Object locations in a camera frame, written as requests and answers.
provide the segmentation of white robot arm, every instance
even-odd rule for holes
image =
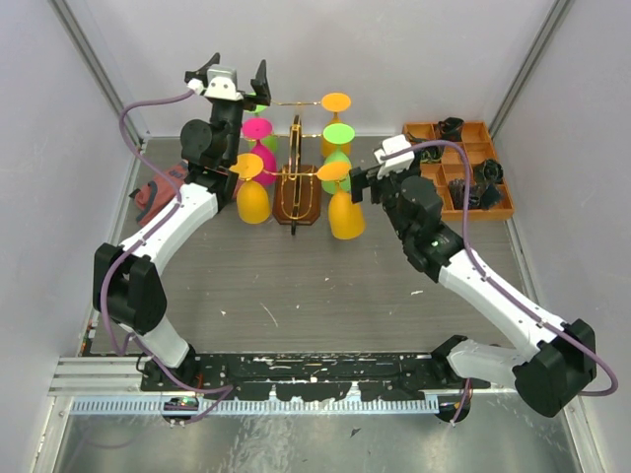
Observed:
[[[516,388],[535,411],[548,417],[556,415],[596,377],[596,363],[546,326],[564,332],[593,352],[594,332],[580,319],[569,324],[539,307],[472,251],[485,272],[480,274],[462,238],[442,222],[441,197],[433,182],[421,176],[420,160],[410,148],[404,135],[388,138],[375,150],[376,166],[352,169],[353,201],[361,201],[363,189],[370,187],[372,202],[383,206],[412,266],[477,308],[515,347],[487,346],[466,337],[452,337],[433,352],[444,364],[443,375]],[[528,316],[516,302],[540,320]]]

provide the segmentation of metal floor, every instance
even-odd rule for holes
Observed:
[[[370,166],[381,141],[357,138],[353,164]],[[318,138],[304,140],[304,163],[321,163],[319,143]],[[281,138],[279,163],[287,161],[287,148],[287,139]],[[151,140],[147,156],[166,169],[179,160],[179,142]],[[137,184],[151,175],[141,167]],[[230,205],[175,255],[163,275],[168,316],[198,352],[427,352],[457,333],[482,343],[507,343],[469,304],[414,271],[386,214],[370,204],[368,191],[363,204],[367,229],[351,241],[330,234],[328,195],[323,196],[319,220],[299,227],[294,237],[273,217],[259,226],[244,224],[236,205]],[[129,209],[124,237],[139,229],[131,200]],[[454,227],[459,230],[460,224]],[[470,232],[481,256],[519,287],[506,225],[475,223]],[[92,353],[106,352],[109,342],[98,327]]]
[[[563,415],[515,394],[476,393],[455,428],[433,415],[212,416],[170,429],[156,417],[73,416],[57,473],[572,473]],[[125,448],[105,445],[134,440]]]
[[[379,138],[353,143],[355,165],[370,163]],[[284,150],[286,140],[281,140]],[[176,140],[153,140],[147,155],[165,169]],[[279,153],[284,161],[286,152]],[[319,140],[306,139],[305,162]],[[151,178],[141,169],[138,184]],[[205,224],[175,255],[163,283],[169,318],[203,351],[430,351],[455,333],[483,343],[505,337],[456,295],[406,262],[386,215],[363,204],[366,232],[337,241],[322,215],[312,227],[273,219],[243,224],[235,205]],[[123,236],[138,229],[131,206]],[[471,226],[474,247],[521,285],[503,223]],[[267,313],[274,315],[278,325]],[[92,352],[109,351],[99,327]],[[104,449],[81,439],[125,448]],[[71,416],[58,473],[335,473],[581,471],[565,416],[542,418],[516,394],[478,393],[455,429],[433,415],[211,416],[169,429],[146,416]]]

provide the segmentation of cable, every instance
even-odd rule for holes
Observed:
[[[127,116],[127,114],[129,113],[130,110],[133,110],[134,108],[137,108],[139,106],[164,105],[164,104],[169,104],[169,103],[176,103],[178,101],[184,101],[184,100],[188,99],[193,94],[194,94],[194,91],[188,91],[187,93],[182,94],[181,96],[173,97],[173,98],[170,98],[170,99],[162,99],[162,100],[154,100],[154,101],[138,101],[136,103],[132,103],[132,104],[126,106],[122,110],[122,112],[120,113],[120,116],[118,117],[118,130],[120,131],[120,135],[122,136],[122,140],[124,141],[125,145],[127,145],[127,148],[129,148],[129,151],[131,151],[132,154],[136,158],[138,158],[144,165],[148,166],[153,172],[155,172],[156,174],[158,174],[159,176],[161,176],[163,179],[165,179],[167,181],[167,183],[175,191],[176,203],[173,205],[173,207],[169,211],[169,213],[167,213],[167,215],[165,215],[165,217],[163,217],[157,224],[155,224],[151,228],[151,230],[149,230],[147,233],[145,233],[141,239],[136,241],[129,248],[127,248],[120,256],[118,256],[118,258],[116,258],[116,260],[113,262],[113,264],[109,267],[109,269],[105,273],[103,284],[101,285],[101,297],[100,297],[101,314],[103,316],[103,323],[104,323],[105,331],[107,332],[107,335],[109,336],[109,340],[111,342],[111,346],[112,346],[114,352],[119,357],[122,357],[122,356],[125,355],[125,352],[127,351],[127,346],[129,344],[129,341],[133,339],[136,342],[136,344],[141,348],[141,350],[143,350],[147,355],[153,357],[154,362],[156,363],[156,365],[158,365],[158,367],[164,372],[164,374],[175,385],[177,385],[178,387],[180,387],[182,389],[185,389],[185,390],[188,390],[188,391],[197,392],[199,394],[224,393],[225,395],[220,398],[220,399],[224,399],[225,396],[227,396],[233,389],[230,385],[223,386],[223,387],[216,388],[216,389],[198,389],[198,388],[195,388],[195,387],[192,387],[192,386],[187,386],[186,384],[181,382],[179,379],[177,379],[171,373],[171,371],[157,357],[155,357],[153,355],[153,353],[151,353],[151,351],[147,347],[145,347],[145,345],[138,339],[138,337],[134,337],[133,333],[127,334],[127,336],[125,337],[125,339],[123,341],[122,347],[119,347],[118,343],[116,342],[116,337],[114,336],[114,333],[113,333],[113,331],[111,329],[111,319],[109,317],[109,311],[107,310],[107,293],[109,292],[109,285],[111,284],[111,279],[112,279],[114,273],[116,272],[116,270],[120,267],[120,265],[125,261],[125,259],[127,259],[127,257],[130,254],[132,254],[147,239],[149,239],[155,232],[157,232],[158,229],[161,226],[163,226],[175,214],[175,212],[177,212],[177,210],[181,206],[181,194],[179,192],[179,187],[176,185],[175,182],[173,182],[169,178],[168,175],[166,175],[161,169],[156,167],[153,163],[151,163],[151,161],[149,161],[146,157],[144,157],[138,151],[138,149],[134,145],[133,141],[131,140],[131,137],[127,133],[127,129],[125,127],[125,118],[126,118],[126,116]]]
[[[385,156],[384,159],[388,160],[388,159],[391,159],[391,158],[396,158],[397,156],[404,155],[404,154],[409,153],[411,151],[413,152],[413,151],[421,150],[423,148],[427,148],[427,147],[430,147],[430,146],[449,146],[450,148],[454,148],[457,151],[457,153],[459,154],[460,160],[462,161],[462,164],[464,165],[464,174],[465,174],[465,177],[464,177],[464,195],[465,195],[465,198],[464,198],[464,206],[462,208],[462,239],[464,241],[464,250],[466,251],[466,254],[469,257],[469,260],[471,261],[471,263],[473,264],[473,266],[475,267],[477,272],[480,273],[480,275],[482,276],[482,279],[484,281],[486,281],[487,283],[489,283],[493,288],[495,288],[496,291],[498,291],[510,303],[512,303],[515,307],[520,309],[523,313],[525,313],[527,316],[529,316],[532,320],[534,320],[536,323],[540,324],[541,326],[547,328],[548,330],[550,330],[552,333],[554,333],[558,337],[561,337],[563,340],[568,342],[570,345],[572,345],[577,350],[580,350],[581,352],[583,352],[585,355],[587,355],[589,358],[591,358],[597,365],[599,365],[604,370],[604,372],[607,373],[607,375],[609,376],[609,378],[611,380],[611,386],[608,389],[604,389],[602,391],[582,391],[582,392],[579,393],[580,395],[582,395],[582,396],[600,397],[600,396],[608,396],[608,395],[613,394],[618,389],[618,378],[615,375],[615,373],[613,372],[613,370],[611,369],[611,367],[599,355],[597,355],[592,350],[590,350],[588,347],[586,347],[582,343],[578,342],[577,340],[575,340],[574,338],[569,336],[564,331],[559,330],[558,328],[556,328],[553,325],[550,325],[548,322],[546,322],[541,317],[539,317],[533,310],[531,310],[529,307],[527,307],[524,304],[522,304],[522,302],[520,300],[518,300],[509,291],[507,291],[500,283],[498,283],[495,280],[493,280],[493,278],[487,276],[486,271],[484,271],[484,268],[482,268],[482,264],[475,257],[475,254],[473,253],[473,248],[471,247],[470,240],[469,240],[469,217],[468,217],[468,210],[469,210],[469,202],[468,202],[468,200],[469,199],[468,199],[468,196],[469,196],[469,193],[470,193],[470,190],[471,190],[470,189],[471,169],[470,169],[470,165],[469,165],[469,159],[466,156],[466,153],[464,152],[464,150],[460,146],[458,146],[456,143],[452,143],[451,141],[446,141],[446,140],[426,141],[424,143],[418,143],[418,144],[412,145],[410,148],[406,148],[404,150],[397,151],[396,153],[392,153],[391,155]]]
[[[468,395],[470,387],[471,387],[471,378],[468,377],[466,379],[466,382],[464,383],[464,388],[462,389],[462,397],[460,398],[460,402],[459,402],[459,405],[457,406],[456,413],[450,420],[450,424],[452,424],[452,426],[454,427],[456,426],[456,421],[458,417],[460,417],[460,412],[462,412],[462,408],[464,407],[464,403],[466,402],[466,397]]]
[[[136,158],[138,158],[145,166],[149,167],[153,172],[161,176],[173,188],[173,190],[175,191],[175,199],[177,201],[177,203],[174,204],[170,212],[163,219],[161,219],[160,222],[154,225],[149,232],[145,233],[143,239],[139,239],[138,241],[136,241],[129,248],[127,248],[125,252],[123,252],[120,256],[118,256],[118,258],[116,258],[116,260],[113,262],[113,264],[109,267],[109,269],[105,273],[103,284],[101,285],[101,297],[100,297],[101,313],[103,315],[103,325],[105,327],[105,331],[107,332],[107,335],[109,336],[111,348],[119,357],[124,356],[125,350],[120,348],[118,346],[118,343],[116,342],[116,337],[114,336],[113,331],[111,329],[109,311],[107,310],[107,293],[109,292],[109,284],[111,283],[111,278],[113,277],[116,270],[123,263],[123,261],[127,259],[127,257],[130,254],[132,254],[136,249],[138,249],[143,244],[144,241],[146,241],[149,237],[151,237],[151,235],[157,232],[158,229],[162,225],[164,225],[175,214],[175,212],[177,212],[177,209],[179,209],[181,205],[181,194],[179,193],[179,187],[177,186],[175,182],[171,180],[171,178],[168,175],[162,172],[161,169],[156,167],[153,163],[151,163],[151,161],[145,158],[140,153],[140,151],[138,151],[138,149],[134,145],[134,142],[131,140],[131,137],[127,133],[127,128],[125,127],[125,118],[127,117],[127,114],[131,110],[133,110],[134,108],[138,108],[139,106],[166,105],[169,103],[176,103],[178,101],[184,101],[194,94],[195,94],[194,91],[188,91],[185,94],[182,94],[181,96],[173,97],[170,99],[162,99],[162,100],[154,100],[154,101],[137,101],[136,103],[132,103],[126,106],[121,111],[120,116],[118,117],[118,130],[120,131],[120,136],[122,137],[122,141],[125,143],[125,145],[127,145],[127,148],[129,148],[129,151],[131,151],[131,153]]]

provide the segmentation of white wall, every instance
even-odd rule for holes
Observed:
[[[185,91],[183,73],[220,51],[249,88],[266,58],[277,101],[345,91],[360,133],[391,133],[406,120],[448,115],[490,121],[552,0],[70,0],[125,101]],[[154,136],[176,136],[210,106],[193,98],[142,110]],[[292,109],[270,110],[286,132]],[[328,120],[305,114],[309,130]]]
[[[631,49],[627,0],[576,2],[496,140],[538,292],[596,330],[620,378],[586,399],[607,471],[631,464]],[[598,386],[608,385],[599,372]]]
[[[0,43],[0,470],[20,473],[57,358],[79,346],[131,160],[47,2],[2,2]]]

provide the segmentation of orange compartment tray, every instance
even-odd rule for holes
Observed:
[[[439,137],[438,123],[405,123],[403,134],[412,135],[415,138],[435,140]],[[466,121],[462,126],[462,141],[457,143],[466,152],[466,156],[472,167],[479,165],[488,159],[497,158],[493,141],[489,135],[489,130],[483,121]],[[448,184],[454,179],[464,179],[464,165],[456,150],[446,148],[441,157],[441,161],[436,164],[421,164],[421,175],[432,179],[439,195],[443,199],[443,220],[448,222],[462,220],[462,211],[454,209],[454,202],[448,189]],[[497,186],[502,192],[504,199],[489,210],[470,210],[470,221],[502,221],[509,220],[515,213],[511,192],[504,183]]]

